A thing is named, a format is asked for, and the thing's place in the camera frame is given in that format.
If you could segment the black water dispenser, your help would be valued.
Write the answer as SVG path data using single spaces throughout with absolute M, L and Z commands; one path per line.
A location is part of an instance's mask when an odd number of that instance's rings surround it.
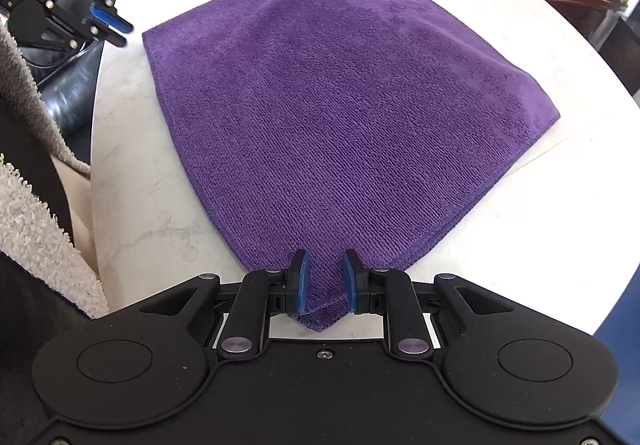
M 629 94 L 636 95 L 640 87 L 639 21 L 620 17 L 602 43 L 599 54 Z

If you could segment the black leather chair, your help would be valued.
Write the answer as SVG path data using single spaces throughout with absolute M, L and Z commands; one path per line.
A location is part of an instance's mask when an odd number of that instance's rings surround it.
M 103 42 L 84 44 L 73 56 L 21 47 L 41 101 L 76 158 L 91 162 L 91 131 Z

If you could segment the blue table mat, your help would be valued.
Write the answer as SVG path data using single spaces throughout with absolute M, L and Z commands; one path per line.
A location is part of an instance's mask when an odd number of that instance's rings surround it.
M 628 444 L 640 441 L 640 272 L 636 271 L 594 336 L 617 364 L 617 387 L 602 420 Z

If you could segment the purple towel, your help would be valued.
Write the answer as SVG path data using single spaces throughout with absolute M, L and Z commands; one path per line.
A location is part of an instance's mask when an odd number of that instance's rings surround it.
M 342 257 L 407 269 L 556 121 L 431 0 L 213 0 L 145 31 L 210 222 L 250 271 L 310 255 L 299 323 L 347 314 Z

